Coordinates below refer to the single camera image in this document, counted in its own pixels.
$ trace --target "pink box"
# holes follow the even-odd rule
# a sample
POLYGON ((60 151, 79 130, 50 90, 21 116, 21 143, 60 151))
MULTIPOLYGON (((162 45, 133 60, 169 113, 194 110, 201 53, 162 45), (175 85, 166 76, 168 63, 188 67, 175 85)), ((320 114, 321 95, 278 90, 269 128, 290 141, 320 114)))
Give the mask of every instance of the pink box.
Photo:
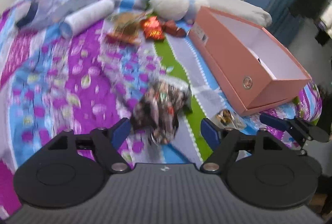
POLYGON ((287 103, 311 80, 265 28, 202 7, 189 37, 241 116, 287 103))

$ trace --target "gray ribbed surface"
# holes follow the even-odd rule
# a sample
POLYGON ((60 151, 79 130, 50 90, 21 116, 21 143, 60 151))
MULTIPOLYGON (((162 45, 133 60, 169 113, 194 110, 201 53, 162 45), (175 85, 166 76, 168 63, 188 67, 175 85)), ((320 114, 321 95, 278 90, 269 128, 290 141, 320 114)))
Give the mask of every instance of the gray ribbed surface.
POLYGON ((114 175, 103 191, 84 204, 64 210, 24 205, 8 224, 318 224, 302 206, 268 211, 247 205, 228 192, 216 175, 199 173, 192 164, 138 164, 114 175))

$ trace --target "green stripe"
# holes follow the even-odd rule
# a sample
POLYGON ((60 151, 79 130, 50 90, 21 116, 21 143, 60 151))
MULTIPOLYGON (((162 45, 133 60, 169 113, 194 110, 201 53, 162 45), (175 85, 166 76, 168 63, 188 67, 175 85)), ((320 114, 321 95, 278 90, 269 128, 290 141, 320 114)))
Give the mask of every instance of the green stripe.
MULTIPOLYGON (((181 64, 175 59, 172 49, 169 46, 169 43, 167 40, 164 40, 163 42, 157 42, 154 45, 157 55, 162 57, 161 64, 164 67, 173 67, 171 75, 177 78, 180 78, 181 80, 186 81, 189 83, 189 79, 182 68, 181 64)), ((193 112, 190 113, 188 111, 185 111, 185 116, 189 122, 189 125, 193 131, 197 147, 200 151, 200 154, 205 161, 212 153, 212 150, 200 134, 200 122, 203 118, 205 118, 205 114, 202 111, 200 105, 197 102, 197 99, 195 96, 192 96, 191 98, 191 106, 193 112)))

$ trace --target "gray floor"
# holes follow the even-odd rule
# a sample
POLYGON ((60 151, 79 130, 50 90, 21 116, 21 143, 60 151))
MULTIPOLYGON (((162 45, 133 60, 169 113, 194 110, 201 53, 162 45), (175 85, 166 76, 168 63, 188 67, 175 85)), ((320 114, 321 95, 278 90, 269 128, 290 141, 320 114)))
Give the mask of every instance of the gray floor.
POLYGON ((315 40, 318 29, 312 20, 306 20, 288 49, 312 76, 316 84, 332 91, 332 40, 323 47, 315 40))

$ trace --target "paper roll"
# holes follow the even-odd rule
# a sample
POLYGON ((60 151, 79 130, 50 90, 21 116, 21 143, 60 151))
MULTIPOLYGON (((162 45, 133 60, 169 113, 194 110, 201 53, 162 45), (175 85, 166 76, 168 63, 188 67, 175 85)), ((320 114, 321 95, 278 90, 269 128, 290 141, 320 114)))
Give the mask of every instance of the paper roll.
POLYGON ((61 35, 70 39, 95 22, 110 15, 114 10, 113 0, 100 0, 67 16, 60 25, 61 35))

